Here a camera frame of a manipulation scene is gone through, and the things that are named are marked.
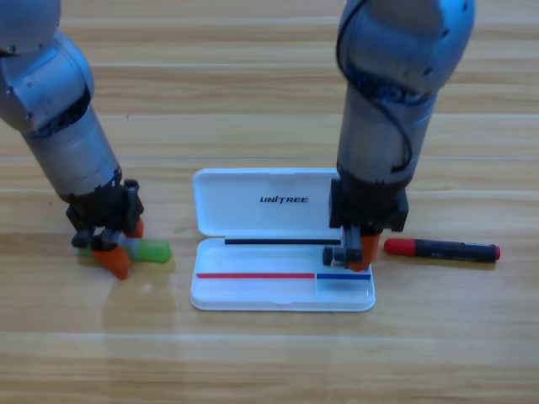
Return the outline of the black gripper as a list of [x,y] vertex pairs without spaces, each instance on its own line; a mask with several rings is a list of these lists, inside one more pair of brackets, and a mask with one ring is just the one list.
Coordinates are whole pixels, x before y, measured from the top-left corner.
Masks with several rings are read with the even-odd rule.
[[119,234],[142,238],[144,232],[138,191],[139,183],[134,179],[124,183],[112,180],[90,194],[66,197],[66,215],[76,231],[72,245],[92,248],[99,265],[117,279],[127,279],[130,269],[130,259],[118,243]]
[[376,259],[379,234],[384,229],[401,232],[408,219],[406,190],[381,183],[352,184],[334,178],[328,207],[328,226],[347,229],[345,264],[356,272],[367,270]]

